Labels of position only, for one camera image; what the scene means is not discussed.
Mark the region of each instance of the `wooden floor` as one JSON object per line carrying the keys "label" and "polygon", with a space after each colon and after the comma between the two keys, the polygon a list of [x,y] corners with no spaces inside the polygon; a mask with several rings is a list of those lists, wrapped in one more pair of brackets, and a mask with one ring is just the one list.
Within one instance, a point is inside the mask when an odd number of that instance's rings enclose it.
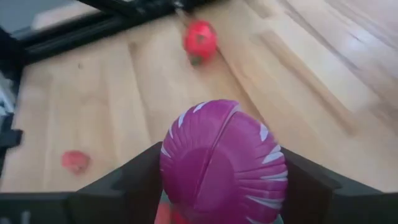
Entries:
{"label": "wooden floor", "polygon": [[[26,68],[3,192],[77,190],[161,141],[194,104],[227,98],[280,143],[335,172],[398,191],[398,19],[395,1],[230,0],[210,21],[219,54],[190,66],[174,16]],[[73,176],[68,150],[91,167]]]}

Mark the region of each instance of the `toy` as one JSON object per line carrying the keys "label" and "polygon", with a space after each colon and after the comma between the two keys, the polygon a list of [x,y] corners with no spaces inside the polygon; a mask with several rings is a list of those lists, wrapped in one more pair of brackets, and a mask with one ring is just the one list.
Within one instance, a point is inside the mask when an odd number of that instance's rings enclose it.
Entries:
{"label": "toy", "polygon": [[62,166],[74,174],[86,171],[90,157],[77,150],[67,151],[62,155]]}
{"label": "toy", "polygon": [[209,60],[217,50],[217,36],[210,23],[193,21],[188,25],[184,48],[192,65]]}
{"label": "toy", "polygon": [[191,224],[272,223],[287,188],[273,135],[230,100],[200,103],[174,121],[160,171],[165,193]]}

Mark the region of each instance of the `red ball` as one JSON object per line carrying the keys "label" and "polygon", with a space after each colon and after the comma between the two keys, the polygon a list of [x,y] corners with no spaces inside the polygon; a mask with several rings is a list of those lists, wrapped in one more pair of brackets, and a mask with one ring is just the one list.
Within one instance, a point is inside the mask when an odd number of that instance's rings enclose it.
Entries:
{"label": "red ball", "polygon": [[67,151],[62,155],[62,166],[74,174],[83,173],[87,169],[89,161],[90,157],[77,150]]}
{"label": "red ball", "polygon": [[192,22],[184,38],[184,48],[192,65],[209,60],[217,50],[217,35],[207,21]]}

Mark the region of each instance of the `purple ball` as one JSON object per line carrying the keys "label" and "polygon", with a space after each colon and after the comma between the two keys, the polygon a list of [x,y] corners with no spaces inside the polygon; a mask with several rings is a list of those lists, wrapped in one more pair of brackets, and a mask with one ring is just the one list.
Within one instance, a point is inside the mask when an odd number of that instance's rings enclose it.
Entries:
{"label": "purple ball", "polygon": [[287,187],[268,129],[231,100],[200,103],[170,127],[160,154],[164,190],[194,224],[272,223]]}

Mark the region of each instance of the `white stripe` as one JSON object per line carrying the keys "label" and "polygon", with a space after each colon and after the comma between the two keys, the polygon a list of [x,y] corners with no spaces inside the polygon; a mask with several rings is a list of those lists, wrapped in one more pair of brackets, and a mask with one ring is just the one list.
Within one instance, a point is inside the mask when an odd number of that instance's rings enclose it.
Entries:
{"label": "white stripe", "polygon": [[160,150],[163,154],[171,158],[170,154],[166,151],[166,149],[162,146],[162,149]]}
{"label": "white stripe", "polygon": [[280,151],[280,145],[276,145],[269,154],[275,153],[275,152],[279,152]]}
{"label": "white stripe", "polygon": [[267,129],[267,127],[265,125],[261,124],[260,125],[260,138],[261,138],[261,141],[266,140],[267,136],[268,136],[268,129]]}
{"label": "white stripe", "polygon": [[203,102],[203,103],[200,103],[197,107],[195,107],[195,109],[193,110],[193,112],[196,112],[196,111],[198,111],[198,110],[200,110],[205,104],[207,104],[208,102]]}
{"label": "white stripe", "polygon": [[174,139],[174,137],[173,137],[173,132],[172,132],[172,126],[169,128],[169,134],[170,134],[170,137],[171,137],[172,139]]}
{"label": "white stripe", "polygon": [[181,127],[182,121],[184,121],[184,117],[185,117],[185,113],[180,115],[180,117],[178,118],[178,128]]}
{"label": "white stripe", "polygon": [[265,205],[267,207],[273,208],[273,209],[280,209],[282,205],[280,204],[283,199],[266,199],[266,198],[260,198],[260,197],[255,197],[255,196],[246,196],[248,199],[253,200],[261,205]]}
{"label": "white stripe", "polygon": [[246,219],[249,220],[249,222],[250,222],[251,224],[265,224],[265,223],[262,223],[262,222],[257,222],[257,221],[255,221],[255,220],[249,218],[249,217],[246,217]]}
{"label": "white stripe", "polygon": [[274,161],[274,160],[276,160],[276,159],[278,159],[278,158],[280,158],[282,156],[284,156],[284,155],[281,152],[275,152],[275,153],[269,154],[268,156],[266,156],[264,158],[262,163],[263,164],[267,164],[268,162],[272,162],[272,161]]}
{"label": "white stripe", "polygon": [[262,176],[260,177],[263,180],[278,180],[278,181],[284,181],[282,179],[286,179],[287,176],[287,171],[283,171],[280,174],[275,174],[275,175],[268,175],[268,176]]}

